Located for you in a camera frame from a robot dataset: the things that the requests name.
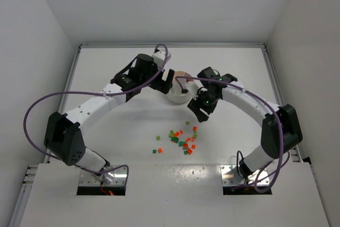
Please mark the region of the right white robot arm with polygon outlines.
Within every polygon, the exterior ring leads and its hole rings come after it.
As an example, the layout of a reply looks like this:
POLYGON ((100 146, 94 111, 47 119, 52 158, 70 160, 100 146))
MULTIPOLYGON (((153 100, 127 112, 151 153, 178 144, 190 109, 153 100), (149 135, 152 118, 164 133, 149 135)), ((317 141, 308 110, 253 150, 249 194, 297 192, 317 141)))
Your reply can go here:
POLYGON ((201 87, 189 79, 182 90, 191 95, 188 108, 199 122, 207 121, 218 101, 224 100, 241 109, 261 127, 259 146, 239 162, 241 177, 250 176, 303 140, 298 115, 292 105, 280 106, 265 101, 247 90, 233 75, 218 76, 211 67, 203 69, 197 79, 202 83, 201 87))

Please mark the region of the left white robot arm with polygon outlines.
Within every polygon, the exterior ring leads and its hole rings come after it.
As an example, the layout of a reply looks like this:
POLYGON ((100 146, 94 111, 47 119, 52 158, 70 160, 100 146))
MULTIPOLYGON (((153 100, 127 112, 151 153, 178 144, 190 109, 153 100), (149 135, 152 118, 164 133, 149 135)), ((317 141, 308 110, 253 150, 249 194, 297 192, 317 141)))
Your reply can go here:
POLYGON ((77 166, 101 175, 110 163, 88 148, 83 135, 114 108, 141 92, 141 85, 167 94, 172 87, 174 70, 163 79, 164 65, 171 58, 164 51, 138 54, 101 90, 78 107, 63 114, 53 113, 47 123, 44 145, 67 166, 77 166))

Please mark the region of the white divided round container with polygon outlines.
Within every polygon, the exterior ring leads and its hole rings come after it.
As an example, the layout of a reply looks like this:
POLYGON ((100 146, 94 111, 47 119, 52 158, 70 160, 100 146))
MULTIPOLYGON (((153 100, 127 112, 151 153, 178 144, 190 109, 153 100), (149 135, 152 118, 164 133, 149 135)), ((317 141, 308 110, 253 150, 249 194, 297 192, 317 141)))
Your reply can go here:
POLYGON ((172 81, 172 88, 166 94, 167 98, 176 104, 184 104, 192 99, 190 93, 182 93, 182 88, 184 88, 187 82, 191 82, 191 75, 184 71, 175 71, 174 78, 172 81))

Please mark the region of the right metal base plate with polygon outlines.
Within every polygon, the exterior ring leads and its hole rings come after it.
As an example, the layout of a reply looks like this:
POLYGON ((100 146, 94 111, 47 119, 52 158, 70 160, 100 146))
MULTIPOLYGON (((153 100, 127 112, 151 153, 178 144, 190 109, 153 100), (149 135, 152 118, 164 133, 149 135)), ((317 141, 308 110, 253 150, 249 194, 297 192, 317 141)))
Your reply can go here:
POLYGON ((261 173, 260 170, 255 171, 248 176, 247 180, 237 173, 235 165, 220 165, 220 172, 224 187, 250 185, 256 181, 258 186, 268 186, 270 184, 267 169, 264 169, 261 173))

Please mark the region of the metal base plate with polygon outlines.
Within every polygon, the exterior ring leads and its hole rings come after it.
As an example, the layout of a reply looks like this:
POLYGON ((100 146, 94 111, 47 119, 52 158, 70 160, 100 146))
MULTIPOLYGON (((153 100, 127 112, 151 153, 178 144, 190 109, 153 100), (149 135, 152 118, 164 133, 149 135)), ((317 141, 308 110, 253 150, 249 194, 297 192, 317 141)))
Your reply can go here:
POLYGON ((81 170, 79 176, 79 187, 99 187, 101 184, 104 187, 123 187, 126 184, 128 177, 128 168, 118 165, 104 166, 100 172, 110 170, 110 172, 101 175, 81 170))
POLYGON ((220 172, 224 187, 250 185, 256 181, 258 186, 268 186, 270 184, 267 169, 264 169, 261 173, 260 170, 255 171, 248 176, 247 180, 237 173, 235 165, 220 165, 220 172))

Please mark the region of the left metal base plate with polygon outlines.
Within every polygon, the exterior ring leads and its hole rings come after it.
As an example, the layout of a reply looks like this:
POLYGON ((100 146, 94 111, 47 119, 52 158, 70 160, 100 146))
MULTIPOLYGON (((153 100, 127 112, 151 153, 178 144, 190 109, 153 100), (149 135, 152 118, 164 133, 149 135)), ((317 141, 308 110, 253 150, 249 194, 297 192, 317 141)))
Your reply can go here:
POLYGON ((101 184, 104 187, 123 187, 126 184, 128 177, 128 168, 118 165, 104 166, 100 172, 110 170, 110 172, 101 175, 81 170, 79 176, 79 187, 99 187, 101 184))

